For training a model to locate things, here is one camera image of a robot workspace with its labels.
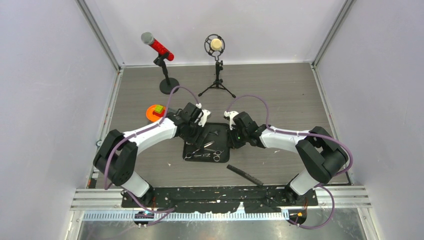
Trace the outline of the silver hair scissors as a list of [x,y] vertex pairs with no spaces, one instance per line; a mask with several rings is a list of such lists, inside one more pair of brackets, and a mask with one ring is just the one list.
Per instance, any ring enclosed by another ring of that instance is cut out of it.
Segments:
[[183,160],[189,160],[189,159],[195,159],[195,158],[199,158],[202,156],[201,151],[206,148],[209,147],[211,145],[213,145],[215,143],[215,141],[210,141],[207,143],[204,143],[201,147],[199,147],[198,149],[194,150],[193,152],[187,152],[185,154],[185,156],[183,157]]

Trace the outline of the black comb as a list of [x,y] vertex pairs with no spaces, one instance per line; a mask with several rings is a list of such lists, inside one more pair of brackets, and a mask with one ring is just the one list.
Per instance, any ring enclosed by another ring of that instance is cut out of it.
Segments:
[[243,171],[243,170],[241,170],[241,169],[239,169],[239,168],[237,168],[237,167],[235,167],[233,165],[228,164],[226,166],[226,168],[228,170],[234,172],[235,174],[241,176],[242,178],[250,181],[251,183],[259,186],[259,187],[264,185],[264,183],[262,181],[260,181],[259,179],[257,179],[256,177],[250,175],[249,173],[247,173],[247,172],[245,172],[245,171]]

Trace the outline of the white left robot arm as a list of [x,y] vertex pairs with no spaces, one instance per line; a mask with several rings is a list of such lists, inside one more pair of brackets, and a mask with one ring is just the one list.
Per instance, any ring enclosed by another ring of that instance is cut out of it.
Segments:
[[175,137],[199,148],[206,138],[206,123],[211,112],[201,104],[188,103],[177,112],[168,112],[160,120],[136,130],[111,130],[93,159],[93,166],[106,179],[130,191],[141,207],[153,202],[152,186],[135,172],[137,156],[144,150]]

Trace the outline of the silver thinning scissors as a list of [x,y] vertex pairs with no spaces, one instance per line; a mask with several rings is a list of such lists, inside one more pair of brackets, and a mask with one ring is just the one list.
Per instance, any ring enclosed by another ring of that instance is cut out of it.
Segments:
[[212,157],[214,162],[219,162],[221,160],[221,154],[223,153],[222,150],[214,150],[209,148],[205,148],[204,150],[206,150],[206,153],[202,154],[203,157]]

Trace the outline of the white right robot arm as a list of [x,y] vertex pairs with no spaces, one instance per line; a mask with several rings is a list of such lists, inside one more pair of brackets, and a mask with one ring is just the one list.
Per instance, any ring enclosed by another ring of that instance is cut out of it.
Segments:
[[305,169],[284,187],[285,198],[291,205],[299,205],[315,186],[327,184],[348,162],[348,153],[320,126],[312,130],[290,131],[267,124],[257,125],[244,111],[226,111],[223,116],[229,121],[232,148],[250,144],[299,155]]

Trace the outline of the black tool pouch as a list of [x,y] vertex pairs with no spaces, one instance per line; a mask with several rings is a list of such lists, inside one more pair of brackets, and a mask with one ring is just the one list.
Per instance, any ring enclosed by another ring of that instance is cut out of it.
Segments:
[[188,162],[226,163],[230,160],[229,125],[206,123],[199,136],[200,145],[184,143],[182,159]]

